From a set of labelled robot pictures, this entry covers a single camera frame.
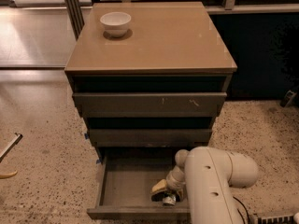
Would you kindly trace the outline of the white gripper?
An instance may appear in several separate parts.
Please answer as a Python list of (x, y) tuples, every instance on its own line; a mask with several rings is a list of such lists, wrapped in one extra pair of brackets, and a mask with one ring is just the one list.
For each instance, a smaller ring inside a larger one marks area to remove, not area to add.
[(176, 200), (182, 201), (184, 199), (185, 174), (182, 169), (175, 166), (167, 175), (166, 180), (162, 179), (155, 184), (150, 191), (151, 200), (153, 202), (161, 202), (163, 198), (169, 195), (169, 187), (176, 190)]

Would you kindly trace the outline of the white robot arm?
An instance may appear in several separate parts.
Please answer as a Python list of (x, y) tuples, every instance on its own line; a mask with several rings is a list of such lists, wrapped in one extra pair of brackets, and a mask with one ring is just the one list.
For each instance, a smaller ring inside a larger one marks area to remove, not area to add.
[(242, 224), (231, 193), (258, 179), (258, 165), (251, 157), (214, 147), (182, 149), (176, 165), (150, 194), (187, 195), (192, 224)]

